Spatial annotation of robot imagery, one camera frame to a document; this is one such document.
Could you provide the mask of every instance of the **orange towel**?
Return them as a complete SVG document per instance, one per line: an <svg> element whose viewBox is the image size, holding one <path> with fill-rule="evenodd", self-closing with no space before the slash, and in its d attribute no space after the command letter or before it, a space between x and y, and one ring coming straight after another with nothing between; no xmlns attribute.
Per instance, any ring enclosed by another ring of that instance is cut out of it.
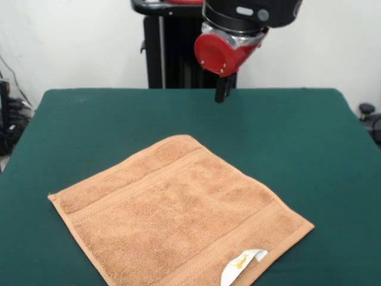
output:
<svg viewBox="0 0 381 286"><path fill-rule="evenodd" d="M314 227L187 135L48 198L108 285L251 285Z"/></svg>

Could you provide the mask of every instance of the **towel label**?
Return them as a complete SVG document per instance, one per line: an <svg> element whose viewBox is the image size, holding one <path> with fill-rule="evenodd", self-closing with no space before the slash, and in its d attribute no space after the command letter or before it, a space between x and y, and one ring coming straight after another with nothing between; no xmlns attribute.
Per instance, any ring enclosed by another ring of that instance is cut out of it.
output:
<svg viewBox="0 0 381 286"><path fill-rule="evenodd" d="M268 251L263 249L245 250L240 256L234 258L225 267L221 274L221 286L230 286L241 272L255 258L260 262L267 255Z"/></svg>

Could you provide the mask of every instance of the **table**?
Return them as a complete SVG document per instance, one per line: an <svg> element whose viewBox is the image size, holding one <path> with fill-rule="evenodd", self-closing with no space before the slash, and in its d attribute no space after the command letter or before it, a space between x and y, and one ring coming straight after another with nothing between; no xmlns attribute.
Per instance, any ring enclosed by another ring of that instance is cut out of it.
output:
<svg viewBox="0 0 381 286"><path fill-rule="evenodd" d="M255 284L380 285L381 154L333 89L48 91L0 178L0 285L105 285L46 196L190 134L316 225Z"/></svg>

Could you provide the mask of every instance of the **white wall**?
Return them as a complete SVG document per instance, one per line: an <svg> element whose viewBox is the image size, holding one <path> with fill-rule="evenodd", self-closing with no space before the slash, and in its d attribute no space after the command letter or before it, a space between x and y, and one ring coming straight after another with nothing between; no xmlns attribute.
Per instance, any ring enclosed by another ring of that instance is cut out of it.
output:
<svg viewBox="0 0 381 286"><path fill-rule="evenodd" d="M380 14L378 0L305 0L242 67L239 87L334 87L353 109L381 109ZM35 104L50 88L146 88L142 19L129 0L0 0L0 52Z"/></svg>

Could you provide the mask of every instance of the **cable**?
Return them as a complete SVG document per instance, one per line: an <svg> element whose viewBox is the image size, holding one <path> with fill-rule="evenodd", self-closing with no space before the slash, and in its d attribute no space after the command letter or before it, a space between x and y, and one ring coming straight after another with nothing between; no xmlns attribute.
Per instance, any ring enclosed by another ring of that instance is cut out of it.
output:
<svg viewBox="0 0 381 286"><path fill-rule="evenodd" d="M20 91L21 95L23 96L23 98L25 99L26 102L28 102L28 104L30 106L32 106L32 104L30 103L30 101L28 100L28 97L26 97L25 93L21 90L20 88L20 85L18 85L18 81L17 81L17 77L16 77L16 73L14 72L14 70L8 65L8 63L4 60L4 58L2 57L2 55L0 54L0 60L4 63L4 65L6 66L6 68L8 70L10 70L10 72L12 73L13 75L13 80L14 80L14 84L15 86L17 87L17 89Z"/></svg>

